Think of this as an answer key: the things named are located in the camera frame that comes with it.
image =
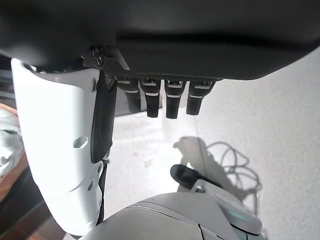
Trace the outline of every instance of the cloth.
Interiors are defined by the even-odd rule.
[[[17,110],[0,103],[0,202],[28,167]]]
[[[0,179],[19,163],[23,150],[18,117],[0,106]]]

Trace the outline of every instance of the black plastic panel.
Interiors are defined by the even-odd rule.
[[[319,10],[318,0],[2,0],[0,54],[60,68],[104,45],[129,75],[253,79],[319,45]]]

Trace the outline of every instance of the white plastic panel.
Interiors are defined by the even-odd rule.
[[[34,73],[11,61],[22,138],[33,179],[54,219],[82,236],[98,219],[101,162],[91,163],[91,128],[99,70]]]

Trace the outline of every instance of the brown wood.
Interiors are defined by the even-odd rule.
[[[42,201],[35,208],[30,210],[23,219],[5,233],[1,240],[26,240],[30,237],[49,217],[50,211]]]

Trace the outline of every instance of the screw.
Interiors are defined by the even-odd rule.
[[[89,89],[91,90],[91,92],[94,92],[94,91],[97,90],[97,80],[96,80],[96,78],[92,78],[91,79]]]
[[[206,189],[205,189],[204,186],[198,185],[198,186],[196,186],[195,192],[196,192],[196,193],[201,193],[201,194],[203,194],[203,193],[206,192]]]

